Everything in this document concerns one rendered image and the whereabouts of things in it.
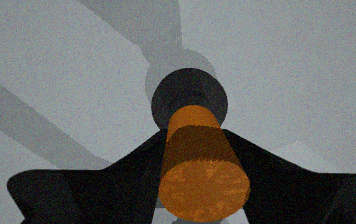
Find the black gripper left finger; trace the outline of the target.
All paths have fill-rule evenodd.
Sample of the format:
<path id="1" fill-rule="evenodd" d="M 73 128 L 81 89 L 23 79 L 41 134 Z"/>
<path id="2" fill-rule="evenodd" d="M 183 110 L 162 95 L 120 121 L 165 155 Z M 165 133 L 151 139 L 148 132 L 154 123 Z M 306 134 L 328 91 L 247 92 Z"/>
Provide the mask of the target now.
<path id="1" fill-rule="evenodd" d="M 106 214 L 112 224 L 151 224 L 167 128 L 101 170 L 31 169 L 7 189 L 23 217 L 30 213 Z"/>

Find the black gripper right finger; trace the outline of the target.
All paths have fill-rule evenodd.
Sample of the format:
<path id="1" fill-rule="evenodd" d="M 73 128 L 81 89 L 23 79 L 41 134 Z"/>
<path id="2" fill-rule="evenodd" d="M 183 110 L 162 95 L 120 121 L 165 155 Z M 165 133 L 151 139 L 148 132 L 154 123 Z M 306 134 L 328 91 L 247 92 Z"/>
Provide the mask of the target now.
<path id="1" fill-rule="evenodd" d="M 304 169 L 222 129 L 249 181 L 249 224 L 326 224 L 339 204 L 356 204 L 356 173 Z"/>

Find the orange knob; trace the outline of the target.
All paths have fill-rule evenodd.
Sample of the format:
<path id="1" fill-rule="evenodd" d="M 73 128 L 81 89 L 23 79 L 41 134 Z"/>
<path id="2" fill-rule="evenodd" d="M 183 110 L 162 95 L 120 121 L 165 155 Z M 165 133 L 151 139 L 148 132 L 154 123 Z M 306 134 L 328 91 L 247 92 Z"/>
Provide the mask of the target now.
<path id="1" fill-rule="evenodd" d="M 189 105 L 171 117 L 158 190 L 162 205 L 188 221 L 217 221 L 244 206 L 250 181 L 210 110 Z"/>

